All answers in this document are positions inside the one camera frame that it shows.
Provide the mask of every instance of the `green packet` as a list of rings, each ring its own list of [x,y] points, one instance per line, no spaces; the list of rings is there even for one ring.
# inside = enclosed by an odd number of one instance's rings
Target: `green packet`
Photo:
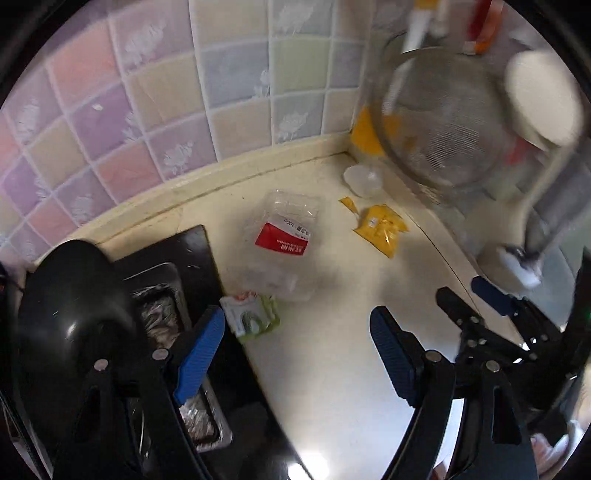
[[[220,305],[230,330],[240,342],[270,332],[279,325],[275,297],[249,291],[235,297],[222,297]]]

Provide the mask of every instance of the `small snack packet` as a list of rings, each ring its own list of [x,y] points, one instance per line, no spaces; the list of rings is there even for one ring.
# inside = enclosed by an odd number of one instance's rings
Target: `small snack packet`
[[[388,205],[374,205],[365,213],[361,226],[354,232],[392,258],[398,245],[398,233],[408,232],[408,228],[400,215]]]
[[[247,291],[235,297],[220,299],[226,321],[240,342],[270,332],[279,325],[274,297]]]

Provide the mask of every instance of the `metal screw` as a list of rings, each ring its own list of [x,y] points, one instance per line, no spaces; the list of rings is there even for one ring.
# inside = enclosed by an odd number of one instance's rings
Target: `metal screw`
[[[107,365],[109,365],[109,361],[108,360],[106,360],[105,358],[99,358],[95,362],[95,370],[97,372],[102,372],[105,368],[107,368]]]
[[[496,374],[501,369],[501,366],[494,360],[489,360],[488,362],[486,362],[486,367],[494,374]]]
[[[425,358],[427,358],[427,360],[429,360],[430,362],[436,364],[437,362],[441,361],[441,354],[436,350],[427,350],[427,352],[425,353]]]
[[[154,360],[165,360],[168,357],[168,350],[166,348],[158,348],[152,352]]]

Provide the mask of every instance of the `clear plastic container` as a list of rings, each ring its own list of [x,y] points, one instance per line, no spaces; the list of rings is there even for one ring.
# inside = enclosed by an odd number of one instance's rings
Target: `clear plastic container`
[[[316,289],[318,197],[281,191],[265,198],[243,253],[241,286],[288,301],[306,301]]]

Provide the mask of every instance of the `metal strainer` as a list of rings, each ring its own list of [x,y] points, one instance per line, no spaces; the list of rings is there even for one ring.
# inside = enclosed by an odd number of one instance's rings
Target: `metal strainer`
[[[479,59],[444,48],[386,50],[370,110],[386,154],[439,193],[476,186],[512,147],[502,88]]]

